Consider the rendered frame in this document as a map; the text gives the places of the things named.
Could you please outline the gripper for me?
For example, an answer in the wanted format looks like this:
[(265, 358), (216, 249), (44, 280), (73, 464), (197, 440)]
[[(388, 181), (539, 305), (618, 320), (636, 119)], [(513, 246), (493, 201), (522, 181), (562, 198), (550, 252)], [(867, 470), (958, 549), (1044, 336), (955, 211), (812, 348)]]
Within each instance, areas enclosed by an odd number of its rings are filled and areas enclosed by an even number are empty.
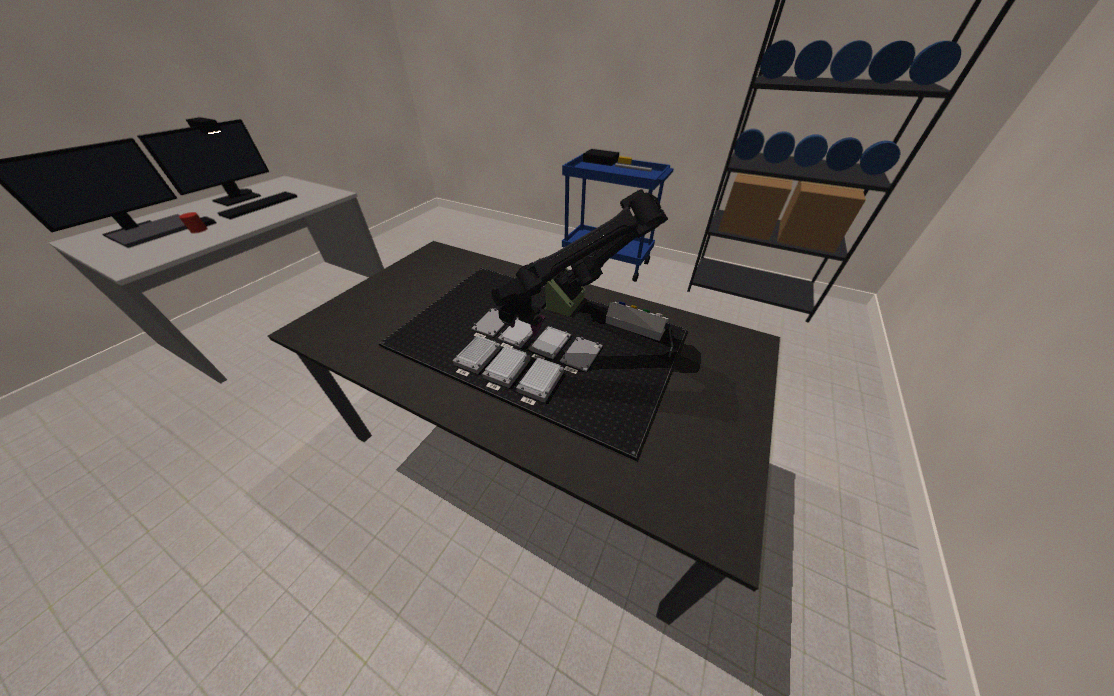
[(537, 318), (534, 320), (534, 316), (536, 314), (538, 314), (538, 313), (540, 313), (540, 308), (532, 307), (532, 303), (531, 303), (531, 313), (529, 315), (521, 316), (521, 315), (517, 314), (517, 320), (525, 321), (525, 323), (529, 323), (531, 325), (534, 337), (537, 336), (538, 329), (540, 329), (540, 326), (543, 325), (543, 320), (545, 320), (545, 316), (543, 316), (543, 315), (537, 316)]

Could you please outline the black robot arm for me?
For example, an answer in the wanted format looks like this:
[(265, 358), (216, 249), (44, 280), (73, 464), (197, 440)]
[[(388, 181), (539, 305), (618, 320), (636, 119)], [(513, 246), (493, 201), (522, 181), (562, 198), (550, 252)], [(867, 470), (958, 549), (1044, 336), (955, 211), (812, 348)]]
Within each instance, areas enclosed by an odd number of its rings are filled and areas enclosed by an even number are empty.
[[(491, 290), (496, 307), (501, 307), (498, 312), (504, 324), (514, 325), (517, 314), (529, 315), (531, 295), (538, 294), (550, 280), (555, 280), (569, 298), (576, 298), (583, 286), (588, 286), (599, 278), (603, 274), (600, 267), (605, 265), (606, 259), (610, 259), (610, 256), (631, 244), (632, 239), (636, 237), (641, 239), (647, 232), (668, 220), (665, 210), (661, 209), (657, 197), (642, 189), (620, 200), (620, 206), (623, 210), (608, 223), (587, 232), (580, 239), (571, 242), (553, 255), (522, 266), (517, 269), (517, 278), (510, 280), (506, 286)], [(634, 216), (631, 208), (634, 210)], [(567, 271), (568, 266), (571, 266), (571, 269)]]

